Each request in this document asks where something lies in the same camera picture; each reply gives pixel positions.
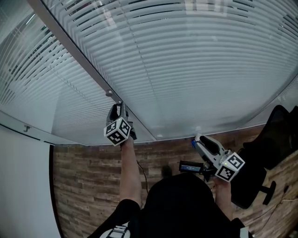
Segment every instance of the hand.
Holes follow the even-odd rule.
[[[134,148],[134,139],[131,136],[121,144],[121,148]]]
[[[213,178],[213,182],[215,184],[215,186],[219,186],[219,187],[230,187],[231,183],[224,181],[223,179],[220,179],[218,177],[214,177]]]

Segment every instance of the camera screen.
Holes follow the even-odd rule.
[[[181,170],[188,170],[188,171],[200,172],[201,167],[194,167],[194,166],[189,166],[189,165],[181,165]]]

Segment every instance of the person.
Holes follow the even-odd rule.
[[[216,198],[197,176],[181,173],[150,189],[142,208],[142,186],[130,137],[122,146],[120,203],[89,238],[231,238],[231,187],[215,178]]]

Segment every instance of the white wall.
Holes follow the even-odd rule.
[[[49,145],[0,126],[0,238],[59,238]]]

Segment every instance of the blue part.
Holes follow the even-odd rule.
[[[196,148],[196,141],[194,139],[191,141],[191,144],[194,148]]]

